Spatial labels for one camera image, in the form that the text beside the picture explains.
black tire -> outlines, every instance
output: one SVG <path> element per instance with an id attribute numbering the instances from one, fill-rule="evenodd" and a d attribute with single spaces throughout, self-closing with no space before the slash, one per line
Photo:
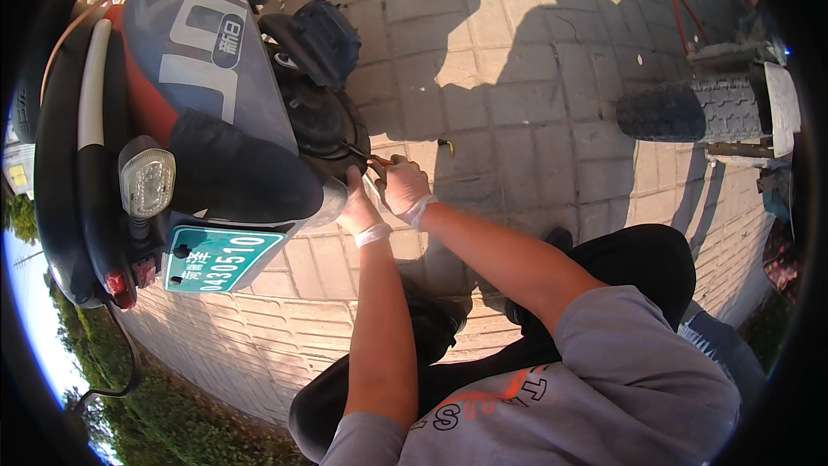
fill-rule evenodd
<path id="1" fill-rule="evenodd" d="M 615 112 L 621 131 L 634 139 L 735 142 L 769 135 L 762 96 L 764 83 L 752 86 L 747 73 L 719 74 L 627 94 Z"/>

green license plate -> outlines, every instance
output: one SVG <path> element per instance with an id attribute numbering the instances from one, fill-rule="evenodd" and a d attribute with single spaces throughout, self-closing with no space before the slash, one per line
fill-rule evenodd
<path id="1" fill-rule="evenodd" d="M 164 290 L 197 294 L 231 291 L 254 263 L 283 239 L 285 235 L 278 233 L 179 225 L 172 230 Z"/>

